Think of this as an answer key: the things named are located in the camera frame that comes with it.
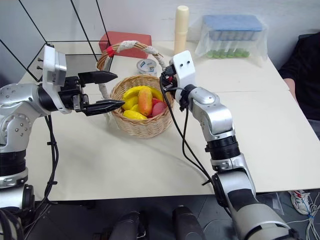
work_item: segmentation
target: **sneaker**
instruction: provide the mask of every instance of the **sneaker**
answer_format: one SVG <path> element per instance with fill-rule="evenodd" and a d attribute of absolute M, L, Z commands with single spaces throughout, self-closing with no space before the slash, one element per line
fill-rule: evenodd
<path fill-rule="evenodd" d="M 295 210 L 302 215 L 308 215 L 310 213 L 309 195 L 310 192 L 303 190 L 289 191 L 291 195 L 291 202 Z"/>

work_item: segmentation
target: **cream cylinder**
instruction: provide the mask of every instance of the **cream cylinder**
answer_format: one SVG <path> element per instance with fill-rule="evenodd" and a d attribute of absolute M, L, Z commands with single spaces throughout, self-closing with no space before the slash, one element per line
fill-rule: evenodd
<path fill-rule="evenodd" d="M 174 54 L 186 50 L 186 41 L 189 26 L 189 8 L 184 5 L 177 7 L 175 12 Z"/>

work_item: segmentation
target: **blue lid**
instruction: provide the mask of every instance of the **blue lid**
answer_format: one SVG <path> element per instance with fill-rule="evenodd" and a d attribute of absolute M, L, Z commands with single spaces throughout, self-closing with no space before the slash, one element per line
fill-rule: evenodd
<path fill-rule="evenodd" d="M 261 32 L 263 26 L 254 15 L 205 15 L 203 23 L 214 31 Z"/>

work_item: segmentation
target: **black metal frame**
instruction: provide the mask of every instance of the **black metal frame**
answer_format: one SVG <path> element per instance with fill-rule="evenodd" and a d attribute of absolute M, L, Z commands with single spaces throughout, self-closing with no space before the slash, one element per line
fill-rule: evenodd
<path fill-rule="evenodd" d="M 42 39 L 44 40 L 44 44 L 41 46 L 40 50 L 36 53 L 36 55 L 34 56 L 34 58 L 31 60 L 31 62 L 28 64 L 28 66 L 26 67 L 19 59 L 18 57 L 10 50 L 10 48 L 0 39 L 0 42 L 4 45 L 4 47 L 11 53 L 11 55 L 18 61 L 18 63 L 38 82 L 39 80 L 34 76 L 34 74 L 29 70 L 29 67 L 31 66 L 31 64 L 34 62 L 34 60 L 36 59 L 36 57 L 39 55 L 39 53 L 41 52 L 41 50 L 43 49 L 43 47 L 45 45 L 47 45 L 48 43 L 74 43 L 74 42 L 87 42 L 90 46 L 90 49 L 92 51 L 92 54 L 69 54 L 69 55 L 93 55 L 95 60 L 98 61 L 97 59 L 97 56 L 99 53 L 95 53 L 92 45 L 91 45 L 91 42 L 107 42 L 107 45 L 109 46 L 110 45 L 110 40 L 109 40 L 109 36 L 108 36 L 108 33 L 107 33 L 107 28 L 106 28 L 106 25 L 105 25 L 105 22 L 104 22 L 104 19 L 102 17 L 102 13 L 101 13 L 101 10 L 100 10 L 100 6 L 99 6 L 99 3 L 98 3 L 98 0 L 95 0 L 96 2 L 96 6 L 98 8 L 98 11 L 99 11 L 99 14 L 100 14 L 100 18 L 101 18 L 101 22 L 102 22 L 102 25 L 103 25 L 103 28 L 104 28 L 104 32 L 105 32 L 105 35 L 106 35 L 106 38 L 107 40 L 89 40 L 88 38 L 88 35 L 87 35 L 87 32 L 82 24 L 82 21 L 80 19 L 80 16 L 78 14 L 78 11 L 75 7 L 75 4 L 74 4 L 74 1 L 73 0 L 70 0 L 71 4 L 72 4 L 72 8 L 77 16 L 77 19 L 81 25 L 81 28 L 83 30 L 83 33 L 85 35 L 85 38 L 86 40 L 75 40 L 75 41 L 72 41 L 72 40 L 66 40 L 66 41 L 50 41 L 50 40 L 46 40 L 45 37 L 43 36 L 43 34 L 40 32 L 39 28 L 37 27 L 36 23 L 34 22 L 34 20 L 32 19 L 31 15 L 28 13 L 27 9 L 25 8 L 25 6 L 23 5 L 23 3 L 21 2 L 21 0 L 18 0 L 19 3 L 21 4 L 22 8 L 24 9 L 25 13 L 27 14 L 27 16 L 29 17 L 30 21 L 33 23 L 34 27 L 36 28 L 36 30 L 38 31 L 38 33 L 40 34 L 40 36 L 42 37 Z M 109 68 L 108 68 L 108 71 L 110 70 L 110 67 L 111 67 L 111 64 L 112 64 L 112 61 L 113 61 L 113 57 L 111 58 L 110 60 L 110 65 L 109 65 Z"/>

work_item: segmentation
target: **white table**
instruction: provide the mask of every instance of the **white table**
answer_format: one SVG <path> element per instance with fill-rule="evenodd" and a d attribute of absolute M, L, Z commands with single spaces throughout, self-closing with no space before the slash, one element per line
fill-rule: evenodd
<path fill-rule="evenodd" d="M 153 45 L 169 60 L 171 42 Z M 116 56 L 111 72 L 118 80 L 136 72 L 138 59 Z M 219 94 L 232 113 L 240 150 L 244 153 L 257 192 L 320 188 L 320 141 L 276 69 L 268 60 L 258 67 L 248 59 L 195 60 L 197 84 Z M 98 87 L 86 87 L 91 102 L 101 99 Z M 175 105 L 183 126 L 185 113 Z M 92 200 L 174 195 L 212 194 L 201 186 L 205 177 L 181 152 L 181 138 L 172 125 L 149 139 L 129 136 L 103 115 L 52 113 L 60 159 L 51 200 Z M 51 172 L 51 151 L 45 120 L 33 125 L 27 148 L 29 184 L 43 196 Z M 199 123 L 191 116 L 186 139 L 210 174 L 210 155 Z M 302 170 L 307 177 L 299 177 Z"/>

